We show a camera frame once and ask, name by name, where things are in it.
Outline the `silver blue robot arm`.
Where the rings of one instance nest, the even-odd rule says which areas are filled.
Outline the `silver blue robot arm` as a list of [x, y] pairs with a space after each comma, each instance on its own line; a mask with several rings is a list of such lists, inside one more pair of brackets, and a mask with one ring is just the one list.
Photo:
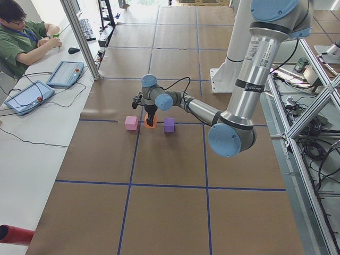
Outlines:
[[184, 91], [168, 91], [148, 74], [141, 79], [142, 92], [132, 103], [133, 108], [145, 108], [148, 125], [158, 109], [178, 106], [211, 127], [208, 141], [216, 154], [232, 157], [253, 146], [252, 115], [277, 51], [282, 42], [310, 34], [313, 1], [251, 1], [246, 14], [251, 38], [227, 110], [217, 110]]

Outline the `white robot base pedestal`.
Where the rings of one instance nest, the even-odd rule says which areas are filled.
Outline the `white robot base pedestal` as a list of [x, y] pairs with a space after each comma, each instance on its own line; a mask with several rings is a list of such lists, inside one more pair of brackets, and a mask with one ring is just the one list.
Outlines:
[[249, 32], [252, 21], [250, 5], [250, 0], [239, 2], [225, 61], [219, 68], [210, 70], [213, 93], [228, 93], [234, 89], [251, 39]]

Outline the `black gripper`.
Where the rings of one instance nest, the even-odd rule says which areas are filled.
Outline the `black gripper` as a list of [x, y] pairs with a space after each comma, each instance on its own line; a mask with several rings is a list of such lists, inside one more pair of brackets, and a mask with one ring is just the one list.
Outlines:
[[149, 126], [154, 125], [154, 115], [156, 114], [157, 111], [157, 106], [156, 105], [145, 105], [144, 106], [147, 114], [146, 122]]

